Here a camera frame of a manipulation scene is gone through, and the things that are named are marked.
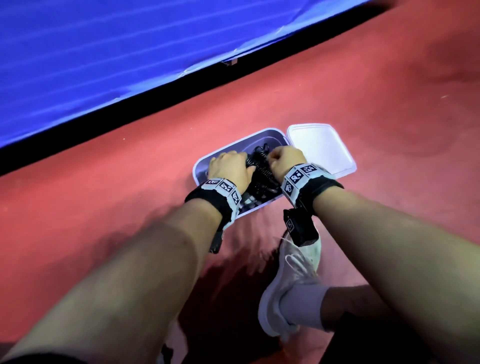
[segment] white sock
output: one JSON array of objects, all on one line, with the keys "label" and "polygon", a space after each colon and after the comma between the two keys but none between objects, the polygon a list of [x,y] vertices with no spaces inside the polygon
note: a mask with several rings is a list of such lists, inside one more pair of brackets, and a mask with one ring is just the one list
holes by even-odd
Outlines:
[{"label": "white sock", "polygon": [[291,324],[325,331],[320,307],[329,288],[321,283],[294,284],[280,299],[280,312]]}]

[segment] black sleeve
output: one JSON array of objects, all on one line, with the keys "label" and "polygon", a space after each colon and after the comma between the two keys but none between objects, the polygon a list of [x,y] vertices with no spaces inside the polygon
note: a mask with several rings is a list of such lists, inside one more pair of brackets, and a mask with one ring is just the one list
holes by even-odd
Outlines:
[{"label": "black sleeve", "polygon": [[71,356],[63,354],[29,354],[19,356],[18,358],[11,359],[4,364],[37,364],[37,363],[49,363],[49,364],[86,364],[81,360],[72,358]]}]

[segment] fist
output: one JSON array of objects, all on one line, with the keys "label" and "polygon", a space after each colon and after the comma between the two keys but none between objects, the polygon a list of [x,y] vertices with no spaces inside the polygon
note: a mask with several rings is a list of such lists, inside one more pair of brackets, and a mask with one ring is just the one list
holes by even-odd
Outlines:
[{"label": "fist", "polygon": [[240,194],[243,194],[252,182],[255,171],[255,166],[245,166],[246,161],[247,153],[237,153],[234,150],[213,157],[208,166],[208,178],[226,178],[235,183]]},{"label": "fist", "polygon": [[268,155],[268,163],[276,180],[283,182],[288,171],[297,164],[307,163],[303,152],[292,146],[278,146]]}]

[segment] foot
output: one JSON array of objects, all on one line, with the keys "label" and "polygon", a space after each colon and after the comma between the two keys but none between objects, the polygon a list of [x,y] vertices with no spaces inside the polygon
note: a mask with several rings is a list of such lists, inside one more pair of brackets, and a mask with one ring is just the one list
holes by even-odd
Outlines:
[{"label": "foot", "polygon": [[289,323],[280,312],[280,299],[295,283],[317,282],[320,262],[320,239],[308,247],[297,247],[284,236],[279,248],[278,272],[266,288],[258,307],[258,321],[270,336],[287,341],[298,326]]}]

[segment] container lid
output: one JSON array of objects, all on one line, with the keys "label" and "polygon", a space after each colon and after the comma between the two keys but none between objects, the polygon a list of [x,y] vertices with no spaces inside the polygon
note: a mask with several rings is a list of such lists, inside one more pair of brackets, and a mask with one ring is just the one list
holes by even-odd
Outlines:
[{"label": "container lid", "polygon": [[329,124],[295,124],[287,129],[292,145],[300,149],[307,162],[318,164],[336,178],[357,170],[352,155]]}]

